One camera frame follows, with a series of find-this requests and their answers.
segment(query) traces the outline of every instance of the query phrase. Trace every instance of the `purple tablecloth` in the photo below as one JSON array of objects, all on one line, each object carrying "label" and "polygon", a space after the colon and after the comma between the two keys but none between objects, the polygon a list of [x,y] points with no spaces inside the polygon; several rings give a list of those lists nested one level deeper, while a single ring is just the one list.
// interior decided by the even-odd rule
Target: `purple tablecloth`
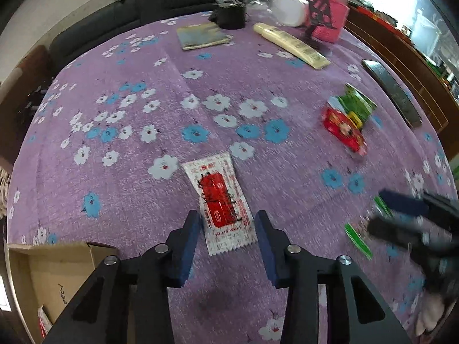
[{"label": "purple tablecloth", "polygon": [[[316,71],[251,26],[227,32],[229,44],[182,51],[176,28],[206,21],[199,13],[149,24],[60,72],[14,166],[8,241],[95,241],[136,256],[198,208],[180,163],[230,151],[252,213],[266,210],[312,254],[352,256],[409,326],[421,273],[377,241],[369,242],[375,256],[366,260],[343,224],[366,215],[384,187],[457,197],[418,103],[412,98],[424,124],[411,131],[360,64],[382,60],[346,31],[330,45],[331,65]],[[363,129],[369,152],[362,161],[320,123],[327,99],[342,95],[347,82],[378,105]],[[278,119],[283,133],[269,138],[265,129]],[[169,299],[178,343],[280,338],[286,291],[272,288],[257,245],[209,257],[201,238],[190,280]]]}]

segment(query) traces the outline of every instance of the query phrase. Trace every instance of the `tube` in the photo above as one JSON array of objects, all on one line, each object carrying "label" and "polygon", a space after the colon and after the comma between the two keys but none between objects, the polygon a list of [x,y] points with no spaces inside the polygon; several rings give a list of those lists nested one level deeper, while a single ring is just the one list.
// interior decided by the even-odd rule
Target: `tube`
[{"label": "tube", "polygon": [[320,70],[330,64],[330,61],[318,51],[277,27],[268,26],[264,23],[256,23],[253,26],[253,30],[265,39],[279,45],[302,61],[305,61],[316,70]]}]

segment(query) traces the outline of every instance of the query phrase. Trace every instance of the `pink jar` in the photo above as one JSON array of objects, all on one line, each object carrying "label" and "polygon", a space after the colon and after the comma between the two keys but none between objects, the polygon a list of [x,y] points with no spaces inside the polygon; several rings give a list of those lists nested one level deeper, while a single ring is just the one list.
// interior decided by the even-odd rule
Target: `pink jar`
[{"label": "pink jar", "polygon": [[324,26],[318,26],[313,32],[313,38],[335,43],[340,38],[341,30],[346,23],[349,7],[338,0],[330,0],[330,14],[331,24],[335,30]]},{"label": "pink jar", "polygon": [[317,27],[314,30],[313,37],[333,43],[338,41],[341,30],[346,24],[347,15],[349,14],[347,1],[348,0],[330,0],[331,24],[335,29],[333,30],[323,26]]}]

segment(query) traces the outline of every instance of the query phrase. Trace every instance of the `wooden cabinet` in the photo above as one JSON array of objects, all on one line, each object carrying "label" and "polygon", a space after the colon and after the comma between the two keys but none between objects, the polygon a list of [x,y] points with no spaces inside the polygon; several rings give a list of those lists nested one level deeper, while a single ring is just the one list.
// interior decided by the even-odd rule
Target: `wooden cabinet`
[{"label": "wooden cabinet", "polygon": [[459,105],[422,55],[354,7],[350,7],[346,29],[384,59],[407,85],[437,131],[447,157],[459,153]]}]

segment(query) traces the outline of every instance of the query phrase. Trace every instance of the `black phone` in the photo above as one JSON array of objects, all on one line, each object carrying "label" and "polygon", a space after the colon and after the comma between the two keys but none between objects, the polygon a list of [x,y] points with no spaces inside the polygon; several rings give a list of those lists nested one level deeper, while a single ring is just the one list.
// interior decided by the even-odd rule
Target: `black phone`
[{"label": "black phone", "polygon": [[405,123],[413,129],[422,125],[422,119],[406,92],[400,87],[386,68],[376,61],[362,61],[363,67],[387,94]]}]

